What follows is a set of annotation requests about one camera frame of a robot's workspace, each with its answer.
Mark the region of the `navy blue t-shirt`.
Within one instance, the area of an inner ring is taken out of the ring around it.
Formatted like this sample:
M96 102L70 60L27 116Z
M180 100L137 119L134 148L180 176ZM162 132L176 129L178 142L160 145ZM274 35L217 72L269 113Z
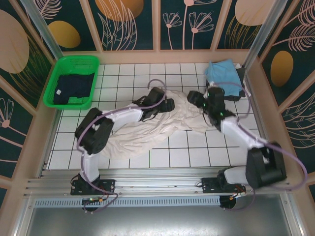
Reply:
M54 93L54 104L67 104L71 97L89 97L94 75L93 73L89 75L68 74L59 76Z

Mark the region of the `aluminium rail frame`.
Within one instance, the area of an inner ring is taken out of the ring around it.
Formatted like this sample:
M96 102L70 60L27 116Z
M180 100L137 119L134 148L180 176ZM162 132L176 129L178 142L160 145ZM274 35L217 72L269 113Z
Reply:
M115 193L121 197L200 196L196 185L203 177L216 177L219 167L103 169L103 179L115 180ZM70 179L77 170L47 170L40 178L30 178L24 196L70 197Z

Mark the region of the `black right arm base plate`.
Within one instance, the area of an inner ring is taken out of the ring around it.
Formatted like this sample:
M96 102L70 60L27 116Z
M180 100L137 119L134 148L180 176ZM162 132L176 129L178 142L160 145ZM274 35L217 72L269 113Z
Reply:
M203 193L243 193L246 192L245 186L241 184L229 184L225 180L214 177L201 179Z

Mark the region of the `light blue folded t-shirt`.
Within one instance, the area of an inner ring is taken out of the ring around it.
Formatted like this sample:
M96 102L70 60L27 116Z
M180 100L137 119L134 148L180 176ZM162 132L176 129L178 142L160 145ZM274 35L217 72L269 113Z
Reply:
M231 59L208 64L204 72L209 83L214 83L224 90L225 96L239 96L241 80Z

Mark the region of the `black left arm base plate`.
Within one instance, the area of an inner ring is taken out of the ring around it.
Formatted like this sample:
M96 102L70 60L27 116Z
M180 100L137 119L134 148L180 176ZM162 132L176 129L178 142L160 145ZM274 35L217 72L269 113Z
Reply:
M113 179L96 179L92 184L101 190L109 192L114 192L115 190L115 180ZM72 196L103 195L103 192L94 189L86 181L77 179L71 184L70 194Z

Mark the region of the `dark folded garment stack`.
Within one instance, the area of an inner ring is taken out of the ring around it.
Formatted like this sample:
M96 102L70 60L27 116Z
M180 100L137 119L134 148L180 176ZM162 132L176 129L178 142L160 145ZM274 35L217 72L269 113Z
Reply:
M239 63L234 63L235 69L238 73L238 76L241 81L241 85L243 87L243 90L240 92L240 97L241 98L249 98L251 96L251 93L249 92L246 82L245 82L245 72L246 69Z

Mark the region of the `green plastic basket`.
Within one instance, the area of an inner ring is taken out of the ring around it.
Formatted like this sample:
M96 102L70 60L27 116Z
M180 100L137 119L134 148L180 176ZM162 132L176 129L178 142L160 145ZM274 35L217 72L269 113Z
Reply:
M59 110L87 110L91 107L95 85L100 66L99 59L95 56L65 56L56 62L56 65L49 78L46 91L43 96L44 104L49 108ZM89 75L94 73L91 93L89 97L71 97L69 102L64 105L54 104L54 93L59 76L68 74Z

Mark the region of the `white t-shirt with robot print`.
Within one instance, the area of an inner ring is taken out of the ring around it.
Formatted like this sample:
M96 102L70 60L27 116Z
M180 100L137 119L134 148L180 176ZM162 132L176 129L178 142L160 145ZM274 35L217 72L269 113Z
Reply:
M159 113L146 122L124 125L109 137L105 148L100 152L101 156L127 160L157 147L176 131L192 130L204 133L207 129L214 128L209 118L200 108L189 103L183 92L168 90L166 95L175 102L173 111Z

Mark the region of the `aluminium corner post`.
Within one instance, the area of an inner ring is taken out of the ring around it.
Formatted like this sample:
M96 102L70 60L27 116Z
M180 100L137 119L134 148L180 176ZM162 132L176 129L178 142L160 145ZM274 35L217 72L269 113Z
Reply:
M253 41L253 44L250 47L250 50L247 54L247 57L243 63L243 66L246 70L250 69L254 60L256 59L259 51L261 50L264 42L267 40L268 35L272 31L274 25L276 24L278 18L282 14L288 0L275 0L271 9L268 12L268 15L260 27L256 38Z
M47 43L50 51L53 53L56 60L63 57L63 53L49 30L45 20L40 15L33 0L20 0L25 10L28 12L30 18L33 20L36 28L41 33L43 39Z

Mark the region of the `shiny grey metal panel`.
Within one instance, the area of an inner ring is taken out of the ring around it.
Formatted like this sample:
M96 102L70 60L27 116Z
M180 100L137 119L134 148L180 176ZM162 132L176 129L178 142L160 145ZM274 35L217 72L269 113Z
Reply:
M309 236L279 194L243 197L244 211L219 206L36 207L25 236Z

